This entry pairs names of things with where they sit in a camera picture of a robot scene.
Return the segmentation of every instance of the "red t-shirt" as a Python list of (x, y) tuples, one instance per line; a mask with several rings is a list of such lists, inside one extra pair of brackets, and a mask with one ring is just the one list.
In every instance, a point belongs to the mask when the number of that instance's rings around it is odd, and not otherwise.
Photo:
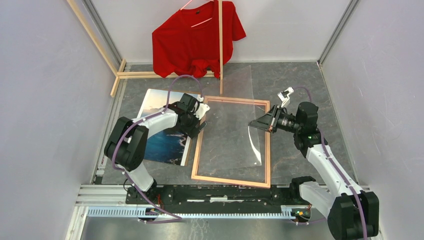
[[(222, 27), (223, 64), (226, 64), (233, 54), (233, 41), (246, 37), (231, 1), (222, 2)], [(219, 78), (219, 36), (217, 0), (177, 11), (152, 33), (154, 72), (163, 78), (173, 72), (201, 78), (209, 68)]]

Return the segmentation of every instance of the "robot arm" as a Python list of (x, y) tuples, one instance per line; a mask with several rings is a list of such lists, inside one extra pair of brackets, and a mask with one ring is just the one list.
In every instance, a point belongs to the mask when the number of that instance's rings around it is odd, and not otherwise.
[(112, 159), (117, 143), (127, 128), (133, 123), (145, 119), (125, 136), (126, 140), (118, 149), (115, 163), (125, 169), (134, 184), (146, 192), (155, 181), (143, 164), (147, 140), (158, 132), (175, 126), (190, 138), (197, 137), (207, 125), (205, 121), (201, 124), (201, 119), (209, 110), (209, 106), (202, 101), (202, 98), (196, 99), (184, 93), (180, 101), (169, 104), (167, 109), (163, 107), (159, 111), (160, 114), (154, 113), (135, 119), (120, 117), (110, 134), (104, 154)]
[(379, 199), (372, 191), (365, 192), (356, 184), (336, 160), (327, 141), (318, 130), (316, 105), (302, 102), (297, 108), (296, 115), (287, 113), (285, 107), (290, 103), (291, 93), (293, 93), (291, 87), (280, 92), (278, 96), (282, 101), (281, 106), (274, 105), (267, 114), (251, 121), (249, 126), (270, 133), (275, 133), (277, 129), (293, 133), (294, 145), (318, 171), (328, 191), (310, 176), (294, 178), (290, 187), (302, 199), (315, 206), (327, 219), (328, 227), (335, 239), (362, 238), (363, 228), (353, 191), (362, 205), (367, 235), (376, 236), (379, 232)]

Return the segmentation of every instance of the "wall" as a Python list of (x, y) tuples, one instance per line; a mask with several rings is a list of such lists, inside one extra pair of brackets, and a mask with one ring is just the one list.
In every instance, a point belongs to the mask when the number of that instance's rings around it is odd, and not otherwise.
[[(188, 0), (92, 0), (127, 62), (152, 62), (152, 32)], [(186, 8), (204, 4), (194, 0)], [(233, 0), (247, 37), (231, 61), (317, 60), (349, 0)]]
[(363, 0), (323, 73), (386, 240), (422, 239), (424, 1)]
[(114, 77), (65, 0), (0, 3), (0, 239), (64, 239)]

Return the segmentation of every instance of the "transparent acrylic sheet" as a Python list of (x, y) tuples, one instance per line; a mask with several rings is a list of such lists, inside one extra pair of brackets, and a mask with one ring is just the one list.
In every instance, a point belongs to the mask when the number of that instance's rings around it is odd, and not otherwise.
[(210, 110), (205, 115), (199, 173), (258, 167), (263, 162), (259, 133), (248, 126), (256, 119), (250, 66), (228, 74), (223, 82), (223, 97), (207, 98)]

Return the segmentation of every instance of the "clothes hanger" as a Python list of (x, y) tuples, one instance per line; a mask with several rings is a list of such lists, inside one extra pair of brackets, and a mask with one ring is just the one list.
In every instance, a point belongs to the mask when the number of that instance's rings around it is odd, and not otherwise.
[[(190, 1), (188, 1), (180, 10), (183, 10), (185, 7), (187, 7), (187, 5), (189, 5), (191, 2), (193, 2), (193, 0), (190, 0)], [(202, 21), (202, 22), (200, 22), (200, 23), (198, 23), (198, 24), (195, 24), (195, 25), (193, 25), (193, 26), (191, 26), (192, 28), (193, 27), (196, 27), (196, 26), (199, 26), (200, 24), (204, 24), (204, 23), (206, 23), (207, 21), (209, 21), (209, 20), (212, 20), (212, 17), (211, 18), (209, 18), (209, 19), (206, 19), (206, 20), (204, 20), (204, 21)]]

